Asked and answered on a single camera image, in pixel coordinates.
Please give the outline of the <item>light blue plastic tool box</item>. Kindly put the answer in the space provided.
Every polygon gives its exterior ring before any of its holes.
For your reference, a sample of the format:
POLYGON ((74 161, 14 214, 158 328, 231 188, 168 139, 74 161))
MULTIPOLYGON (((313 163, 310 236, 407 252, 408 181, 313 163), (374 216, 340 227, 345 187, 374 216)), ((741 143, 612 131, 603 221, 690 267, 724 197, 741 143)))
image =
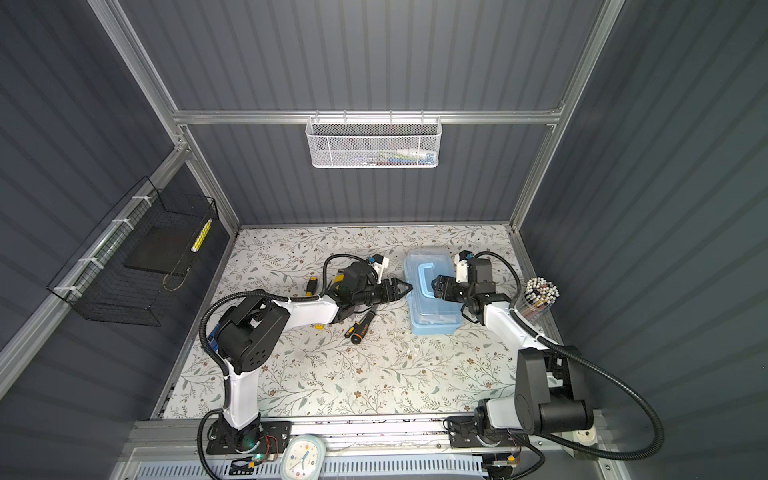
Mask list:
POLYGON ((404 261, 406 282, 413 289, 407 295, 411 330, 417 336, 451 335, 463 323, 460 304, 436 297, 432 281, 440 275, 452 276, 455 266, 448 250, 416 249, 404 261))

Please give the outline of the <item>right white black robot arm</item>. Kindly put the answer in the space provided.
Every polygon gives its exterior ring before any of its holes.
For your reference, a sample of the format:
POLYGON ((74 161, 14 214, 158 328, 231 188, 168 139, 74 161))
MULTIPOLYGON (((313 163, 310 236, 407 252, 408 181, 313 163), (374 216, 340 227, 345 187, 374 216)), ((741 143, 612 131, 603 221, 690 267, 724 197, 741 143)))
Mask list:
POLYGON ((491 251, 462 251, 454 260, 455 275, 441 275, 432 282, 436 298, 461 304, 476 323, 497 335, 517 356, 513 394, 482 400, 475 409, 473 423, 478 438, 487 442, 495 441, 503 431, 524 433, 616 461, 643 460, 658 453, 665 432, 650 403, 626 382, 585 359, 576 347, 559 344, 533 326, 533 318, 558 299, 558 288, 542 277, 523 281, 514 274, 514 294, 498 292, 492 270, 497 257, 491 251), (587 373, 602 377, 639 406, 651 423, 648 445, 610 451, 565 438, 567 432, 587 431, 594 425, 587 373))

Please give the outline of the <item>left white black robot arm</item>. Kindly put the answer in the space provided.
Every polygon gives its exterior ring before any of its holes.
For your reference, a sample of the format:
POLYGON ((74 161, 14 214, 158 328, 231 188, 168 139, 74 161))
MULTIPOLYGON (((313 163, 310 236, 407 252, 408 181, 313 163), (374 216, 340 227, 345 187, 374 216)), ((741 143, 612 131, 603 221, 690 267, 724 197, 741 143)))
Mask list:
POLYGON ((333 254, 323 264, 319 278, 308 282, 305 295, 281 296, 263 289, 236 292, 214 302, 198 326, 202 350, 223 375, 224 403, 216 410, 213 438, 225 442, 229 452, 252 453, 265 443, 256 396, 259 374, 288 330, 311 325, 338 324, 353 314, 364 318, 349 336, 361 336, 377 307, 405 298, 413 285, 386 278, 389 259, 382 255, 359 257, 328 279, 333 254))

